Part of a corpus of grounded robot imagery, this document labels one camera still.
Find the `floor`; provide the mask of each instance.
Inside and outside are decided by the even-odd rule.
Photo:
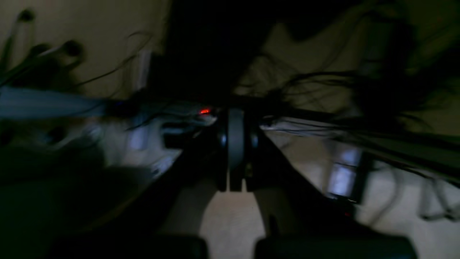
[[[458,6],[453,0],[427,0],[423,3],[407,0],[410,7],[411,22],[418,28],[418,36],[424,38],[455,19]],[[15,62],[24,56],[24,50],[35,43],[49,42],[58,46],[69,39],[80,41],[85,46],[86,60],[79,66],[74,76],[79,81],[114,69],[143,39],[131,39],[126,36],[138,30],[151,31],[153,40],[147,46],[161,51],[161,39],[164,35],[167,17],[167,0],[5,0],[0,3],[0,42],[6,38],[10,23],[22,9],[31,7],[36,13],[34,28],[25,26],[24,31],[34,31],[30,38],[25,32],[18,36],[18,48],[15,49]],[[278,25],[266,43],[266,50],[283,59],[300,71],[311,71],[319,67],[329,53],[340,31],[362,10],[362,6],[347,12],[324,32],[307,42],[294,42],[286,33],[283,25]],[[359,62],[359,53],[365,40],[366,24],[356,29],[345,47],[343,54],[331,66],[331,70],[355,68]],[[452,41],[458,34],[457,28],[451,29],[429,46],[423,47],[427,57]],[[121,88],[121,75],[115,73],[98,81],[87,84],[83,91],[89,96],[104,97],[118,91],[117,97],[126,97],[129,90]],[[328,111],[340,108],[347,93],[340,93],[323,99]],[[459,99],[452,99],[448,109],[426,112],[427,120],[439,134],[460,135],[458,112]],[[153,132],[159,125],[151,125]],[[123,134],[126,124],[110,122],[104,124],[104,147],[109,165],[150,165],[162,158],[158,150],[147,152],[128,151]],[[330,157],[321,141],[315,138],[275,136],[279,143],[289,143],[283,150],[292,164],[308,177],[317,187],[323,185],[324,173],[330,164]],[[460,237],[460,224],[441,220],[427,223],[416,216],[421,191],[421,178],[401,172],[403,195],[398,204],[385,215],[375,228],[383,233],[406,235],[411,238],[421,259],[460,258],[457,240]],[[380,211],[393,193],[394,182],[389,170],[373,172],[366,190],[365,200],[359,208],[358,219],[367,224],[371,217]],[[460,192],[448,188],[449,198],[460,200]],[[200,235],[209,246],[211,258],[251,258],[257,239],[264,236],[264,230],[251,193],[217,193],[208,205]]]

